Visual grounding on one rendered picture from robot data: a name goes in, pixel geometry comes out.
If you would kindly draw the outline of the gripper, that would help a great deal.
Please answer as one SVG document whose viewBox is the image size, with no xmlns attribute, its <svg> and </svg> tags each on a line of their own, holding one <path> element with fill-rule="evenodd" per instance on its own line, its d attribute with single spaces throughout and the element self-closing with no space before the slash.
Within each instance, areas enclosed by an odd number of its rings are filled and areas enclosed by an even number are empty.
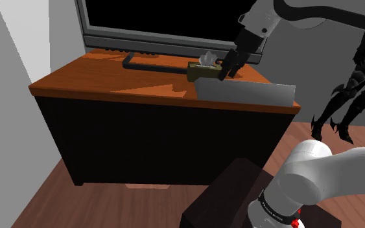
<svg viewBox="0 0 365 228">
<path fill-rule="evenodd" d="M 245 28 L 242 28 L 235 38 L 235 49 L 230 49 L 222 63 L 218 79 L 223 81 L 228 76 L 233 78 L 237 71 L 244 67 L 250 54 L 262 53 L 266 38 L 262 38 Z"/>
</svg>

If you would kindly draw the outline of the grey flat box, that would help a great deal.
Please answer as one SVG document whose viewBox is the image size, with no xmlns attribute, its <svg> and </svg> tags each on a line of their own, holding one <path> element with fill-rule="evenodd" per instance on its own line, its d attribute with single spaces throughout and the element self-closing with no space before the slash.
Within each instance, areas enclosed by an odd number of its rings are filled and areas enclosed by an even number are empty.
<svg viewBox="0 0 365 228">
<path fill-rule="evenodd" d="M 296 92 L 294 85 L 203 77 L 194 86 L 199 100 L 283 107 L 293 105 Z"/>
</svg>

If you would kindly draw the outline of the wooden top black cabinet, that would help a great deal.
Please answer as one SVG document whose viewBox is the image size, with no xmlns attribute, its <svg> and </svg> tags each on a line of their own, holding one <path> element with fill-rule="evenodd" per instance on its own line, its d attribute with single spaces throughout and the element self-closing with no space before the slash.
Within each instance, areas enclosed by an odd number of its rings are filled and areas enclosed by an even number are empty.
<svg viewBox="0 0 365 228">
<path fill-rule="evenodd" d="M 300 105 L 199 100 L 180 73 L 95 49 L 29 86 L 76 185 L 208 185 L 237 158 L 264 166 Z"/>
</svg>

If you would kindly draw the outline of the olive tissue box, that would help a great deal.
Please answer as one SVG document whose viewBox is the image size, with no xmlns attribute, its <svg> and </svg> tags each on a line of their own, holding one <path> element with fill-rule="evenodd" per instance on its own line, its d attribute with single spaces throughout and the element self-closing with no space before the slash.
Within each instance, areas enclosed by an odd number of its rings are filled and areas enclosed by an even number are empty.
<svg viewBox="0 0 365 228">
<path fill-rule="evenodd" d="M 218 78 L 222 67 L 216 63 L 216 60 L 216 54 L 207 51 L 199 57 L 198 62 L 189 62 L 187 65 L 187 81 L 194 82 L 201 77 Z"/>
</svg>

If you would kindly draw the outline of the black flat screen television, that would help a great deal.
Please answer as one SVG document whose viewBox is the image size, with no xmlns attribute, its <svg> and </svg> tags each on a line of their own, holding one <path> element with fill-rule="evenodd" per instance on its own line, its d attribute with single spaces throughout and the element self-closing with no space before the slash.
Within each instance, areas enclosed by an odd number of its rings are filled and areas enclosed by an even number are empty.
<svg viewBox="0 0 365 228">
<path fill-rule="evenodd" d="M 255 0 L 74 0 L 84 44 L 127 52 L 126 69 L 185 74 L 211 52 L 223 60 Z"/>
</svg>

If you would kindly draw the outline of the black armour figure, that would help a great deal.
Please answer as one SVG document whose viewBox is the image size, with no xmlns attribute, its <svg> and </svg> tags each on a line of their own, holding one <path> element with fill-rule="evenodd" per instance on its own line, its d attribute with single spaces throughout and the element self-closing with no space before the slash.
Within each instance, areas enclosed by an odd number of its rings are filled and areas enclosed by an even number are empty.
<svg viewBox="0 0 365 228">
<path fill-rule="evenodd" d="M 365 110 L 365 33 L 362 36 L 353 57 L 355 69 L 346 84 L 340 84 L 333 89 L 332 98 L 327 103 L 321 116 L 311 121 L 311 136 L 317 141 L 322 140 L 322 127 L 327 120 L 330 126 L 336 130 L 339 137 L 348 143 L 353 140 L 349 135 L 349 125 Z M 346 114 L 339 123 L 332 120 L 332 115 L 340 109 L 348 100 L 352 100 Z"/>
</svg>

